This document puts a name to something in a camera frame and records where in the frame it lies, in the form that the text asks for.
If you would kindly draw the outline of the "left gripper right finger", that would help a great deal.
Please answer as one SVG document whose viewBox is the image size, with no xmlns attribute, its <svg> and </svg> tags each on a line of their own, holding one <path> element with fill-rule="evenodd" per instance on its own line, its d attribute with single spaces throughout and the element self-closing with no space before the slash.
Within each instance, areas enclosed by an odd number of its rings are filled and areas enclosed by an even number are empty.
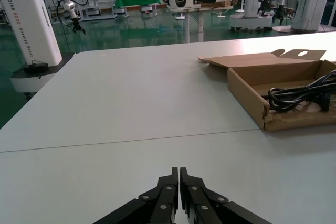
<svg viewBox="0 0 336 224">
<path fill-rule="evenodd" d="M 265 219 L 208 189 L 199 177 L 180 168 L 182 208 L 189 223 L 265 223 Z"/>
</svg>

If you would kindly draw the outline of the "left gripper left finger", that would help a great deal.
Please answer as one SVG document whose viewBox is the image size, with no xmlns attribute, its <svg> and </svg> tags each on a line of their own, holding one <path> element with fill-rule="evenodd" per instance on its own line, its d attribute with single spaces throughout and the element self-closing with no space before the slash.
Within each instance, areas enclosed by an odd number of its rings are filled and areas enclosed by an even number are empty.
<svg viewBox="0 0 336 224">
<path fill-rule="evenodd" d="M 178 169 L 158 178 L 157 186 L 122 205 L 96 223 L 174 223 L 179 203 Z"/>
</svg>

